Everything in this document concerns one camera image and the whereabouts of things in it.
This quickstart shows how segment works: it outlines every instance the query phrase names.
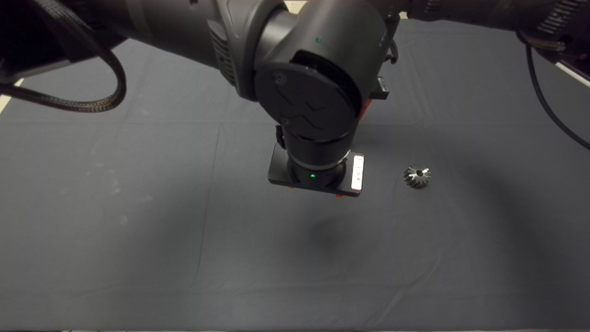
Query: black cable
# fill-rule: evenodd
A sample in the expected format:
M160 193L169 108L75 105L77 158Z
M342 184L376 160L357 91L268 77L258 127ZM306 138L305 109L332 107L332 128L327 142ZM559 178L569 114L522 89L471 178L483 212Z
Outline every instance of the black cable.
M82 19L58 0L30 1L49 15L65 32L70 33L93 54L104 60L117 77L117 88L112 95L92 102L66 100L11 84L0 84L0 94L72 112L98 113L113 109L119 105L127 92L125 71L119 59L94 36L93 30Z
M535 72L535 64L533 63L533 54L531 51L531 47L528 44L526 44L526 62L529 66L530 79L533 82L533 88L535 88L535 93L537 94L539 102L541 103L541 106L543 106L543 109L545 110L547 115L549 115L551 120L553 120L553 122L561 130L563 130L563 132L566 133L571 139L576 141L579 145L582 145L584 148L590 150L590 143L584 141L580 136L577 136L576 133L571 131L563 122L561 122L561 120L559 120L559 118L555 115L551 107L549 107L547 100L545 100L545 97L543 96L541 87L539 86L539 81L537 79L537 74Z

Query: red part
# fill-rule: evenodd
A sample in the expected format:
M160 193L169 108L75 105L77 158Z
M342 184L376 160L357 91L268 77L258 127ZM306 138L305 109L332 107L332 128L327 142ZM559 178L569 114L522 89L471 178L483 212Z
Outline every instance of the red part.
M363 106L363 109L360 111L359 121L362 120L363 116L365 115L365 112L367 111L367 108L369 108L369 106L371 105L372 102L373 102L373 99L367 99L367 101L365 102L365 105Z

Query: gear teeth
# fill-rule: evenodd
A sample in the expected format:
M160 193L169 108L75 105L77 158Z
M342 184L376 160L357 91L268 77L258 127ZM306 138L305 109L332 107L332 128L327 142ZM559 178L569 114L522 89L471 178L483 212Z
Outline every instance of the gear teeth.
M430 168L411 165L404 171L404 181L412 188L424 188L432 178L431 174Z

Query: fabric surface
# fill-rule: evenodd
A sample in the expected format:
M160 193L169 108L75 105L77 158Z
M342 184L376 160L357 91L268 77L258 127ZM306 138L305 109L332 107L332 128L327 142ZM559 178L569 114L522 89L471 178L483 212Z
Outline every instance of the fabric surface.
M590 153L509 32L403 21L356 134L359 198L273 186L274 124L214 69L128 41L117 109L0 116L0 330L590 328ZM590 92L539 57L590 139ZM98 60L26 79L76 100ZM414 190L411 164L432 169Z

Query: metal gear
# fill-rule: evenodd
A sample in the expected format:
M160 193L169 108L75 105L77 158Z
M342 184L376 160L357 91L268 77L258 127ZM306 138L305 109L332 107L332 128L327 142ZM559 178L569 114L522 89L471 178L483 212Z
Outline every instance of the metal gear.
M424 188L430 182L431 178L430 168L417 167L412 165L404 172L404 180L406 183L416 189Z

